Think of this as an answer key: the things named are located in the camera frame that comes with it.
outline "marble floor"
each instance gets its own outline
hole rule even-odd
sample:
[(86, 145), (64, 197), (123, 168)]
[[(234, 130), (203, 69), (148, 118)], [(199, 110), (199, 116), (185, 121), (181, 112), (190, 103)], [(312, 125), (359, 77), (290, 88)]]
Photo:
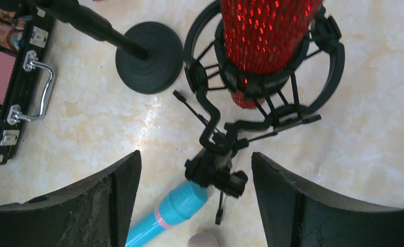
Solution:
[[(209, 0), (80, 0), (121, 32), (143, 21), (172, 27), (184, 41)], [(319, 113), (323, 119), (253, 143), (234, 160), (251, 174), (260, 151), (287, 169), (344, 195), (404, 207), (404, 1), (326, 0), (346, 49), (340, 86)], [(197, 44), (212, 39), (215, 19)], [(184, 163), (201, 148), (203, 125), (173, 97), (179, 90), (203, 112), (183, 73), (155, 95), (131, 91), (115, 68), (116, 49), (58, 23), (48, 63), (58, 78), (46, 117), (29, 123), (16, 159), (0, 166), (0, 204), (25, 202), (93, 174), (140, 150), (142, 175), (134, 222), (184, 181)], [(214, 54), (206, 60), (214, 62)], [(297, 73), (303, 103), (324, 85), (328, 57), (318, 55)], [(213, 93), (222, 122), (253, 118), (227, 92)], [(218, 192), (191, 220), (148, 246), (186, 246), (198, 231), (217, 232), (223, 246), (267, 246), (252, 178), (238, 200), (228, 198), (221, 226), (214, 224)]]

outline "blue handle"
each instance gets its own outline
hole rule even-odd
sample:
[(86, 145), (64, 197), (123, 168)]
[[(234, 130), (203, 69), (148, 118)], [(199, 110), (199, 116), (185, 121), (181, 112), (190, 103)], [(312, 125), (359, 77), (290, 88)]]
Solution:
[(162, 232), (190, 219), (207, 202), (207, 191), (186, 181), (173, 189), (160, 205), (128, 232), (125, 247), (141, 247)]

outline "beige foam tip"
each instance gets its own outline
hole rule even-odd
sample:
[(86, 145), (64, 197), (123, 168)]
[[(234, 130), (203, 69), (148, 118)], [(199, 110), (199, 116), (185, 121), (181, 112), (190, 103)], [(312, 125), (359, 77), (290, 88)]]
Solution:
[(217, 240), (211, 233), (199, 233), (188, 241), (188, 247), (218, 247)]

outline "black stand pole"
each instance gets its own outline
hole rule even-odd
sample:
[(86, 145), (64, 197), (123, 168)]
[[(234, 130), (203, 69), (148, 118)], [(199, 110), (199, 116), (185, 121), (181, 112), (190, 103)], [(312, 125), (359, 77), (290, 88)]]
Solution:
[(182, 70), (182, 42), (164, 24), (140, 23), (122, 35), (109, 21), (76, 0), (28, 1), (86, 35), (116, 46), (117, 72), (122, 81), (136, 92), (161, 92), (172, 85)]

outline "black curved panel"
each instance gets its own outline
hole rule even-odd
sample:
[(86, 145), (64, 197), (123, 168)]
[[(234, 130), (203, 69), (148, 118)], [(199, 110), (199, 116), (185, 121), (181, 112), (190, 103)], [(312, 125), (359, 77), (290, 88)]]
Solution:
[(404, 246), (404, 209), (343, 196), (261, 153), (252, 171), (269, 247)]
[(135, 151), (67, 187), (0, 206), (0, 247), (123, 247), (140, 173)]

